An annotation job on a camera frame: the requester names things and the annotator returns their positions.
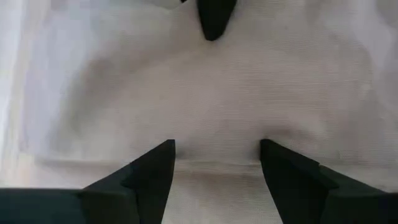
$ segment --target white surface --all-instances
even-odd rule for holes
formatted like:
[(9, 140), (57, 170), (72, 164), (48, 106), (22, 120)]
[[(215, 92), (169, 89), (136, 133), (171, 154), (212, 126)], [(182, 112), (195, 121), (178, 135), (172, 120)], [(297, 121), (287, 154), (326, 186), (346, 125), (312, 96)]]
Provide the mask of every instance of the white surface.
[(22, 1), (1, 0), (0, 7), (0, 171), (9, 124), (12, 85), (21, 36)]
[(395, 1), (238, 1), (216, 42), (194, 1), (159, 3), (51, 2), (21, 143), (64, 162), (19, 162), (37, 172), (18, 183), (81, 187), (174, 138), (165, 223), (279, 223), (258, 175), (271, 138), (398, 191)]

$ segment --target black object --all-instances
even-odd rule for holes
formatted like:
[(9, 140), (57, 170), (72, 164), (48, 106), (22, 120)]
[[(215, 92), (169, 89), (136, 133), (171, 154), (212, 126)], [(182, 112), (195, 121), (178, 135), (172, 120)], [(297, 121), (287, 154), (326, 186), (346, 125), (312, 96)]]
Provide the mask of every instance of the black object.
[(236, 0), (197, 0), (201, 28), (206, 40), (214, 41), (224, 34)]
[(284, 224), (398, 223), (398, 194), (320, 166), (271, 140), (261, 141), (261, 165)]
[(167, 140), (83, 190), (1, 189), (0, 223), (161, 223), (174, 161)]

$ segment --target black pointed tip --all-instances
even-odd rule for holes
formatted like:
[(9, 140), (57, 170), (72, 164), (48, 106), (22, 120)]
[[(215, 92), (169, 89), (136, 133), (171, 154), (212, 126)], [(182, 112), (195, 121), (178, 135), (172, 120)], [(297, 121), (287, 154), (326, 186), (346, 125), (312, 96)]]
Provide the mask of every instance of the black pointed tip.
[(206, 40), (219, 39), (226, 29), (236, 0), (197, 0), (198, 13)]

